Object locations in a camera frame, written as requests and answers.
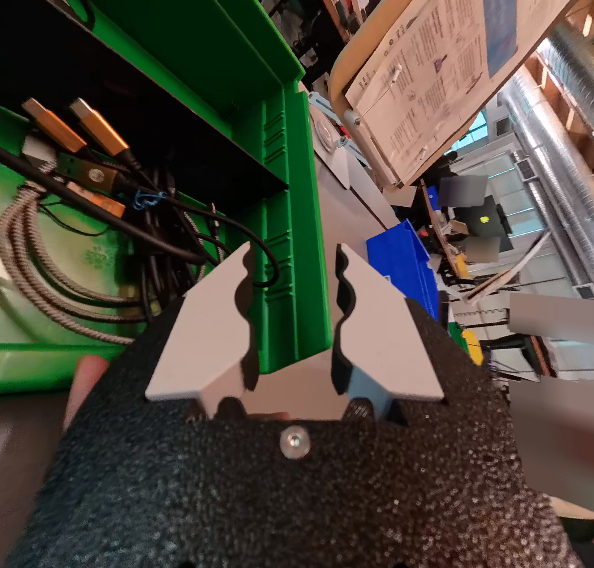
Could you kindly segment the person's left hand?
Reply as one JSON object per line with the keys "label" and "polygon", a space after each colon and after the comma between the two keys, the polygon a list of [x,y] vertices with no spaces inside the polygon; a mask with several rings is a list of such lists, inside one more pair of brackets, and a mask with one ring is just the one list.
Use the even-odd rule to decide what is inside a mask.
{"label": "person's left hand", "polygon": [[108,360],[97,355],[86,355],[78,360],[65,407],[62,433],[68,430],[79,408],[108,368]]}

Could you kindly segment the blue storage bin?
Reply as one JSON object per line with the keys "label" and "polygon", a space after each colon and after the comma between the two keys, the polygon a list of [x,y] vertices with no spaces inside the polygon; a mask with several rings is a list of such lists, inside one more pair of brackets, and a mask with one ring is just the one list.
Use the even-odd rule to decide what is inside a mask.
{"label": "blue storage bin", "polygon": [[367,239],[367,253],[370,266],[439,320],[438,288],[428,266],[429,254],[409,220]]}

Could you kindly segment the wooden document stand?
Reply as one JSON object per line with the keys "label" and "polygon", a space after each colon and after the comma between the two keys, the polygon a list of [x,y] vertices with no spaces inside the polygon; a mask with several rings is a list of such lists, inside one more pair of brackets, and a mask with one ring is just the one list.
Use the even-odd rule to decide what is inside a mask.
{"label": "wooden document stand", "polygon": [[378,6],[373,10],[372,14],[368,16],[366,22],[363,23],[359,31],[340,53],[332,68],[329,79],[329,100],[333,112],[343,123],[343,126],[351,135],[354,143],[360,149],[360,152],[363,154],[369,167],[373,171],[378,185],[388,190],[399,190],[403,186],[412,184],[430,165],[434,164],[436,160],[452,146],[452,144],[458,141],[470,129],[472,122],[476,119],[482,108],[499,91],[501,83],[507,76],[509,71],[508,67],[511,65],[512,59],[511,58],[501,70],[491,78],[488,87],[480,91],[480,97],[476,101],[477,108],[469,112],[469,117],[463,121],[459,129],[446,139],[432,157],[425,162],[408,182],[395,185],[386,184],[385,181],[388,180],[387,176],[390,173],[390,170],[384,164],[380,163],[379,154],[377,150],[371,146],[371,142],[365,140],[363,130],[360,128],[360,121],[356,120],[353,108],[346,99],[346,92],[392,24],[394,24],[411,1],[412,0],[381,0]]}

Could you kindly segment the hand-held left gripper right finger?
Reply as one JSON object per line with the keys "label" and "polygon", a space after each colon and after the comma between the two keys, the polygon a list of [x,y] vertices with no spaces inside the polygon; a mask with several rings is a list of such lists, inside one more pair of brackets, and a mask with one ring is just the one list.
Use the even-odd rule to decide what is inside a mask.
{"label": "hand-held left gripper right finger", "polygon": [[410,301],[345,243],[336,246],[337,305],[331,383],[367,400],[376,420],[395,401],[439,403],[445,393],[413,319]]}

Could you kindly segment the laminated sheet with blue banner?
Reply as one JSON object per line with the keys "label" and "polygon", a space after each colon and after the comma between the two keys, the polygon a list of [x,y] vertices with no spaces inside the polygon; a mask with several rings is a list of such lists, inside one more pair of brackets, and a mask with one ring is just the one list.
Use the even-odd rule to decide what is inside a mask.
{"label": "laminated sheet with blue banner", "polygon": [[517,51],[517,0],[412,0],[346,92],[366,141],[405,184]]}

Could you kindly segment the silver air duct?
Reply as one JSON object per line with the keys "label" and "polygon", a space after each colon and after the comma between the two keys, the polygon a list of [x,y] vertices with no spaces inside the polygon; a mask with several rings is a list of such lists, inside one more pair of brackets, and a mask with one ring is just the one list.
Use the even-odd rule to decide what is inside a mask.
{"label": "silver air duct", "polygon": [[[575,98],[593,131],[593,39],[560,22],[536,50],[560,89]],[[593,285],[593,172],[526,66],[501,88],[501,98],[541,191],[557,217],[557,246],[576,259],[579,287]]]}

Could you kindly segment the green storage bin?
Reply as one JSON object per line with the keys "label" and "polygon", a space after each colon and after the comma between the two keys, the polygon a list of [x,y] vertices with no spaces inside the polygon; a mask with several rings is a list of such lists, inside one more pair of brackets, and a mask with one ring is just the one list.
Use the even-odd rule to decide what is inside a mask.
{"label": "green storage bin", "polygon": [[82,98],[69,124],[1,106],[1,394],[62,391],[113,360],[248,241],[260,371],[330,347],[303,67],[259,0],[51,0],[289,186],[241,211],[149,170]]}

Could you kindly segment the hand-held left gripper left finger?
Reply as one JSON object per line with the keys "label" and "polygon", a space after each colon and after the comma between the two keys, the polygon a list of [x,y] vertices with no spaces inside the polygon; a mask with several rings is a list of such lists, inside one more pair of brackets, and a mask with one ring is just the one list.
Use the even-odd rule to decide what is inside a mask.
{"label": "hand-held left gripper left finger", "polygon": [[224,399],[253,391],[259,377],[254,245],[245,242],[183,298],[145,390],[149,401],[193,399],[214,418]]}

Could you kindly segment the yellow bin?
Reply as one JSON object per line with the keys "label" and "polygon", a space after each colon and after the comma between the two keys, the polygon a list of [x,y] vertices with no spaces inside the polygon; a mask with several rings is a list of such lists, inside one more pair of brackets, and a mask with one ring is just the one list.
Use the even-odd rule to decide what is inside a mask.
{"label": "yellow bin", "polygon": [[474,364],[482,366],[484,362],[484,353],[475,333],[471,329],[464,329],[462,331],[462,338]]}

